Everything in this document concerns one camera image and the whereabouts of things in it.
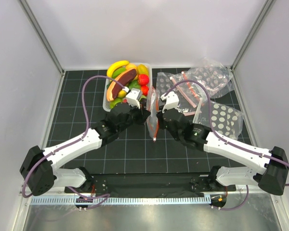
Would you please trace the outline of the dark purple eggplant toy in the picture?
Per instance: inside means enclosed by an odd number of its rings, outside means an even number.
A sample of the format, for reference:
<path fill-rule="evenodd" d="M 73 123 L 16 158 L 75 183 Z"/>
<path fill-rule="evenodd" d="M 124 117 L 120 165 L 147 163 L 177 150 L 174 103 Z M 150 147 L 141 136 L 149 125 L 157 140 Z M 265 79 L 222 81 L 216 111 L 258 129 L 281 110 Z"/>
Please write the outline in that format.
<path fill-rule="evenodd" d="M 140 97 L 139 102 L 140 102 L 141 105 L 146 105 L 147 97 L 144 96 L 144 95 L 142 95 L 142 96 Z"/>

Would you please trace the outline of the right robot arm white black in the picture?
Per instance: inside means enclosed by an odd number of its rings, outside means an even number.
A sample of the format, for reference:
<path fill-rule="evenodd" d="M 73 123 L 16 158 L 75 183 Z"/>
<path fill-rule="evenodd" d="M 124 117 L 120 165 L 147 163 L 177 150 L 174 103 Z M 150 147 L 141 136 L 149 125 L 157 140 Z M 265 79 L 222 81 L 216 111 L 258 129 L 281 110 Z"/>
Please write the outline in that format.
<path fill-rule="evenodd" d="M 207 179 L 214 191 L 229 185 L 253 185 L 273 195 L 283 195 L 289 172 L 285 151 L 280 147 L 254 147 L 224 135 L 218 137 L 211 128 L 190 123 L 176 109 L 158 112 L 159 124 L 187 148 L 217 154 L 234 160 L 241 167 L 213 166 Z"/>

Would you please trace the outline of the zip bag red zipper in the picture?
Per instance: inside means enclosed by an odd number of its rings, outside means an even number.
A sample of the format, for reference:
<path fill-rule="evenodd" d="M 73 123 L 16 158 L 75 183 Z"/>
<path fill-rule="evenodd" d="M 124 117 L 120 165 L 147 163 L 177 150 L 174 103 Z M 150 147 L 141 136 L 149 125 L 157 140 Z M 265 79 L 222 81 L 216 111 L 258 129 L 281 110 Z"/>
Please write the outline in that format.
<path fill-rule="evenodd" d="M 151 87 L 149 89 L 148 95 L 147 95 L 147 102 L 146 102 L 146 109 L 150 112 L 149 117 L 146 120 L 147 128 L 149 132 L 149 136 L 152 138 L 153 142 L 157 139 L 159 124 L 158 124 L 158 99 L 159 99 L 159 93 L 154 88 Z"/>

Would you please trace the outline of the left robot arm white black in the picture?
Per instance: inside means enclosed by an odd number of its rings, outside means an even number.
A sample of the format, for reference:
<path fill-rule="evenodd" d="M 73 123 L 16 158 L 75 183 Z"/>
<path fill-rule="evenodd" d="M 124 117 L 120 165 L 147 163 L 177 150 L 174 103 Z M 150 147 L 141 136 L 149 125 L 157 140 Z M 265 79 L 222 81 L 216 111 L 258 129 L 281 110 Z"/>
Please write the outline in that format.
<path fill-rule="evenodd" d="M 113 142 L 126 128 L 143 124 L 149 116 L 150 112 L 144 108 L 118 103 L 103 120 L 80 135 L 43 150 L 38 146 L 30 148 L 20 168 L 25 180 L 23 196 L 28 197 L 26 188 L 30 189 L 33 196 L 42 195 L 56 187 L 71 187 L 82 193 L 90 191 L 94 181 L 84 167 L 63 169 L 62 166 L 84 153 Z"/>

